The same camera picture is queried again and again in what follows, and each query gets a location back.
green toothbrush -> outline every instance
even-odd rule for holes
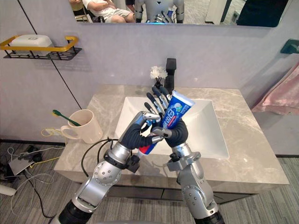
[[[53,115],[55,116],[61,116],[65,119],[67,119],[69,122],[71,122],[73,125],[75,126],[81,126],[79,123],[77,123],[76,121],[73,121],[71,119],[69,119],[68,117],[64,116],[61,112],[59,112],[58,110],[53,110]]]

black wire rack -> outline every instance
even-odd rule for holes
[[[50,48],[43,48],[43,51],[49,51],[48,49],[57,49],[59,51],[51,50],[47,55],[42,56],[38,55],[36,50],[29,50],[30,47],[21,47],[26,49],[21,49],[22,53],[18,52],[20,47],[12,47],[9,43],[16,38],[16,36],[2,42],[0,44],[1,49],[6,52],[6,56],[4,58],[19,58],[19,59],[42,59],[42,60],[60,60],[60,61],[69,61],[74,58],[82,48],[76,48],[73,46],[75,43],[78,42],[78,39],[73,36],[66,36],[66,40],[68,45],[65,47],[50,47]]]

marble countertop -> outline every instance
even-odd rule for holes
[[[125,97],[144,97],[149,90],[150,87],[145,86],[100,86],[87,108],[96,115],[104,132],[103,138],[115,137],[114,131]],[[200,159],[205,177],[214,191],[259,193],[289,183],[239,90],[214,88],[176,88],[176,90],[191,99],[209,99],[213,102],[229,152],[229,159]],[[82,155],[90,146],[80,140],[69,140],[55,170],[74,181],[84,181],[86,177],[80,162]],[[94,147],[85,157],[85,169],[90,174],[97,164],[98,149],[99,147]],[[179,189],[176,173],[169,172],[164,165],[168,160],[169,155],[144,156],[136,174],[123,170],[118,184]]]

faucet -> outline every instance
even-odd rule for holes
[[[164,87],[169,94],[172,94],[174,89],[174,72],[177,69],[177,60],[175,58],[168,58],[166,63],[167,77],[165,78]]]

shorts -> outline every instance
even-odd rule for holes
[[[126,0],[126,5],[135,5],[135,0]]]
[[[105,18],[105,22],[111,22],[112,16],[114,15],[120,15],[121,17],[126,17],[130,14],[131,12],[124,10],[124,9],[116,9],[113,15],[109,16],[108,18]]]

